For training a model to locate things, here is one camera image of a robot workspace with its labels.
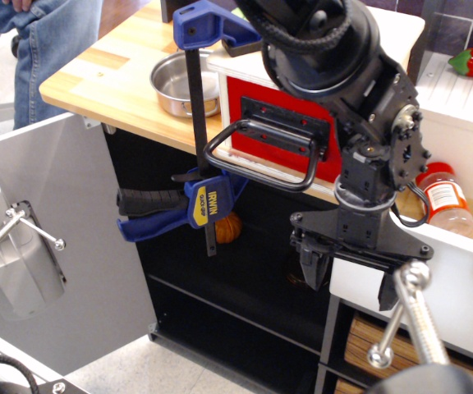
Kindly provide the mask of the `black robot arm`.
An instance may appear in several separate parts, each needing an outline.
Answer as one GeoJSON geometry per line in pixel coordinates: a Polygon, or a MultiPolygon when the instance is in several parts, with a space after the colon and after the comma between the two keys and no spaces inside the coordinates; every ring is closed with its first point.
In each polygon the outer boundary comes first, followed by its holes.
{"type": "Polygon", "coordinates": [[[383,272],[379,307],[393,308],[393,271],[433,251],[393,222],[397,193],[427,169],[413,82],[382,49],[379,27],[357,1],[240,1],[263,40],[270,79],[317,103],[334,121],[342,165],[338,206],[294,213],[292,243],[307,284],[319,288],[335,258],[383,272]]]}

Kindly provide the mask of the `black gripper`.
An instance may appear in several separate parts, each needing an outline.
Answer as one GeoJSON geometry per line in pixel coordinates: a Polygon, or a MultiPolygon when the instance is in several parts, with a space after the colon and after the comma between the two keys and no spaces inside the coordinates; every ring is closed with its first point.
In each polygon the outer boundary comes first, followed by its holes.
{"type": "MultiPolygon", "coordinates": [[[[334,258],[375,269],[396,269],[412,260],[428,261],[434,248],[401,229],[386,208],[374,213],[338,206],[291,215],[292,244],[300,255],[305,283],[318,291],[328,263],[334,258]]],[[[394,272],[384,273],[379,311],[391,310],[398,301],[394,272]]]]}

